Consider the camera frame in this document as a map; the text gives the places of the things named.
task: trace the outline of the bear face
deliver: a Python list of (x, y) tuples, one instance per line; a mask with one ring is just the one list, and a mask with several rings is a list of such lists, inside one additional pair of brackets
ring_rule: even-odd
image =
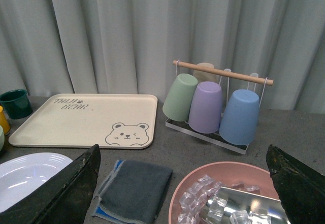
[(109, 145), (144, 145), (149, 141), (147, 129), (149, 126), (145, 123), (138, 125), (124, 125), (118, 122), (112, 126), (113, 131), (106, 136), (105, 141)]

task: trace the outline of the cup holder rack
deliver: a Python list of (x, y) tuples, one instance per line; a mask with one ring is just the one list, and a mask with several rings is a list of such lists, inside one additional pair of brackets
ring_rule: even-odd
[[(186, 63), (186, 62), (182, 62), (179, 60), (175, 60), (173, 61), (173, 64), (176, 66), (176, 76), (178, 74), (178, 67), (184, 67), (184, 68), (189, 68), (192, 70), (197, 70), (197, 71), (201, 71), (201, 72), (206, 72), (206, 73), (211, 73), (211, 74), (215, 74), (215, 75), (220, 75), (220, 82), (221, 83), (221, 79), (222, 77), (228, 77), (228, 78), (235, 78), (235, 79), (239, 79), (239, 80), (244, 80), (247, 82), (252, 82), (255, 84), (263, 84), (263, 91), (262, 91), (262, 95), (261, 95), (261, 99), (260, 99), (260, 105), (262, 102), (262, 98), (263, 98), (263, 94), (264, 94), (264, 90), (266, 85), (268, 86), (272, 86), (273, 85), (273, 80), (268, 79), (268, 78), (259, 78), (258, 74), (254, 73), (249, 75), (244, 75), (244, 74), (239, 74), (239, 73), (234, 73), (231, 72), (230, 69), (225, 69), (225, 70), (219, 70), (219, 69), (215, 69), (215, 68), (209, 68), (209, 67), (205, 67), (205, 66), (200, 66), (200, 65), (195, 65), (195, 64), (190, 64), (190, 63)], [(228, 93), (229, 93), (229, 79), (228, 79), (228, 85), (227, 85), (227, 99), (228, 99)], [(229, 142), (227, 142), (225, 139), (223, 139), (219, 132), (214, 132), (211, 134), (202, 134), (202, 133), (198, 133), (196, 131), (194, 131), (193, 129), (191, 129), (191, 127), (188, 125), (187, 122), (184, 121), (174, 121), (171, 119), (167, 119), (166, 120), (166, 126), (170, 127), (174, 130), (180, 131), (182, 133), (191, 135), (193, 137), (196, 137), (198, 139), (204, 140), (206, 142), (218, 145), (220, 147), (226, 148), (228, 150), (231, 150), (233, 152), (239, 153), (239, 154), (246, 154), (246, 151), (248, 149), (249, 145), (235, 145), (235, 144), (231, 144)]]

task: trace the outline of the plastic cup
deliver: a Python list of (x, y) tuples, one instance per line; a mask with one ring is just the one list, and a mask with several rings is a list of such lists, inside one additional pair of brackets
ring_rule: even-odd
[(182, 73), (177, 76), (162, 107), (162, 111), (169, 119), (174, 121), (188, 120), (197, 85), (198, 80), (190, 74)]
[(11, 119), (21, 119), (33, 112), (27, 97), (27, 91), (24, 89), (3, 93), (0, 95), (0, 104)]
[(0, 126), (4, 129), (4, 133), (6, 134), (10, 130), (10, 126), (7, 122), (6, 116), (4, 114), (4, 109), (0, 106)]
[[(198, 66), (203, 66), (207, 68), (214, 68), (214, 65), (211, 63), (203, 62), (199, 63)], [(212, 73), (207, 73), (207, 72), (202, 72), (198, 70), (193, 71), (193, 76), (197, 78), (198, 82), (205, 82), (205, 81), (210, 81), (210, 82), (217, 82), (217, 76)]]
[(5, 133), (4, 133), (2, 126), (0, 126), (0, 151), (2, 150), (2, 147), (4, 146), (4, 143), (5, 143)]
[(222, 112), (222, 91), (214, 82), (199, 83), (192, 100), (189, 126), (202, 134), (218, 131)]
[(231, 144), (248, 145), (254, 140), (258, 115), (258, 95), (247, 89), (238, 89), (228, 101), (219, 133)]

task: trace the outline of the gray cloth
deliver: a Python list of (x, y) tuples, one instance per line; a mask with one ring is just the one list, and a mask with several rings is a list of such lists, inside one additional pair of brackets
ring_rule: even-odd
[(173, 170), (139, 161), (117, 161), (102, 183), (93, 216), (114, 223), (153, 223)]

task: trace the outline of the curtain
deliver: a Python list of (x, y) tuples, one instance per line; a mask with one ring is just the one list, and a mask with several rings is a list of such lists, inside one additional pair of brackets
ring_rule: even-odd
[(324, 27), (325, 0), (0, 0), (0, 92), (163, 102), (179, 59), (274, 80), (263, 108), (325, 113)]

